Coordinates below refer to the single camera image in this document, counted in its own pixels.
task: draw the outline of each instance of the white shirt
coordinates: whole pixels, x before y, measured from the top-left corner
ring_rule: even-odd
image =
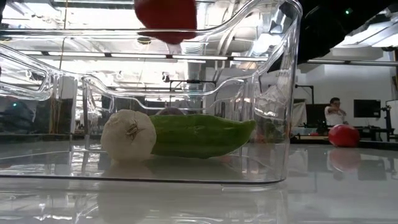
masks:
[[[334,126],[337,124],[343,124],[344,123],[344,118],[345,116],[339,111],[337,113],[329,113],[329,108],[330,106],[327,106],[325,108],[325,118],[326,118],[326,124],[330,126]]]

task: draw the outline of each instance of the garlic bulb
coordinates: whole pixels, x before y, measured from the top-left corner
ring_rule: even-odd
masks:
[[[150,157],[156,131],[148,115],[132,110],[112,114],[101,136],[102,148],[116,162]]]

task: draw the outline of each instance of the table surface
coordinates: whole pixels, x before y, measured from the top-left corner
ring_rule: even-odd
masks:
[[[1,179],[1,223],[398,223],[398,152],[292,145],[267,187]]]

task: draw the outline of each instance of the person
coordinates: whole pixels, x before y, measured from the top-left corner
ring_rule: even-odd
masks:
[[[346,112],[340,108],[340,99],[333,97],[330,100],[330,106],[325,108],[326,124],[334,126],[337,124],[348,124],[345,121]]]

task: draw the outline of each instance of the green cucumber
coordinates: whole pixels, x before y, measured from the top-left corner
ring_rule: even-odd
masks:
[[[154,115],[156,130],[152,154],[207,159],[223,156],[247,143],[256,122],[231,121],[205,114]]]

